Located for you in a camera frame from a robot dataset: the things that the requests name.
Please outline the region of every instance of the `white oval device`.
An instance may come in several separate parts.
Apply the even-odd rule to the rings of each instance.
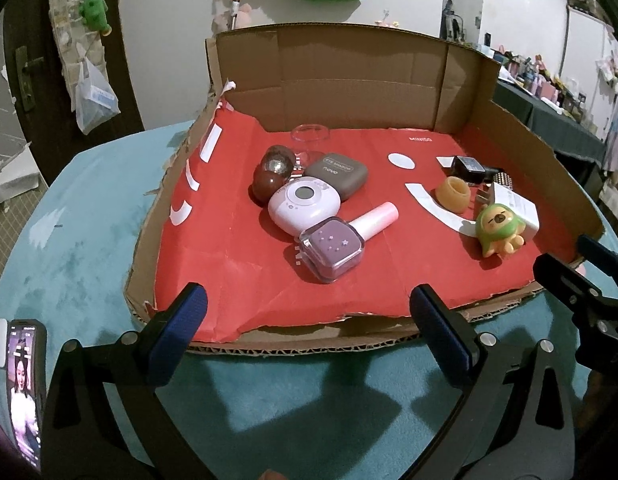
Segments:
[[[267,209],[274,224],[295,237],[330,216],[336,216],[340,195],[319,178],[303,176],[278,189]]]

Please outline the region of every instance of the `cardboard box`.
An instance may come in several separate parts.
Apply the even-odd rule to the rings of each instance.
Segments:
[[[422,128],[459,134],[478,128],[552,204],[575,241],[603,232],[595,208],[559,164],[551,148],[491,101],[500,66],[480,53],[403,30],[327,23],[267,25],[207,40],[212,91],[207,107],[167,169],[142,227],[124,294],[141,320],[149,319],[164,221],[171,194],[192,150],[208,134],[223,82],[225,96],[268,131],[302,123],[330,128]],[[467,319],[516,306],[540,289],[519,290],[468,305]],[[300,354],[387,346],[417,334],[407,318],[352,317],[320,326],[260,328],[232,343],[193,344],[193,351]]]

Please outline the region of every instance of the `tiled floor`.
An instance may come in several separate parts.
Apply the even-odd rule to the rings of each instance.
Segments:
[[[36,189],[11,198],[0,205],[0,276],[22,228],[47,189],[47,185],[41,182]]]

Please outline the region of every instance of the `red paper lining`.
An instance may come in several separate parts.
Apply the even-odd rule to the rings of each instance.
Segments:
[[[368,241],[356,269],[324,285],[295,264],[291,237],[248,195],[262,154],[272,144],[289,145],[289,133],[267,133],[253,117],[224,107],[215,123],[223,132],[209,163],[199,158],[201,146],[189,159],[199,189],[191,190],[183,174],[174,190],[172,207],[177,210],[186,200],[193,209],[182,224],[165,223],[155,282],[158,310],[166,309],[186,283],[205,286],[209,309],[196,341],[228,342],[260,326],[313,325],[348,314],[408,316],[408,296],[419,283],[430,283],[454,308],[527,285],[542,252],[572,259],[573,240],[560,219],[476,128],[457,137],[426,130],[332,130],[329,149],[369,168],[369,180],[342,204],[339,216],[353,220],[388,201],[400,218]],[[394,152],[410,156],[416,168],[393,166],[387,156]],[[516,191],[537,205],[540,232],[504,262],[497,256],[484,260],[475,238],[442,224],[404,186],[419,183],[431,192],[446,176],[436,156],[467,153],[506,168]],[[473,219],[474,213],[463,216]]]

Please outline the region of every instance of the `purple nail polish bottle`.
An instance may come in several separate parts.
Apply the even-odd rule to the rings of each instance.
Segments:
[[[391,202],[349,223],[337,216],[327,218],[300,234],[302,260],[320,280],[333,282],[361,262],[365,241],[397,218]]]

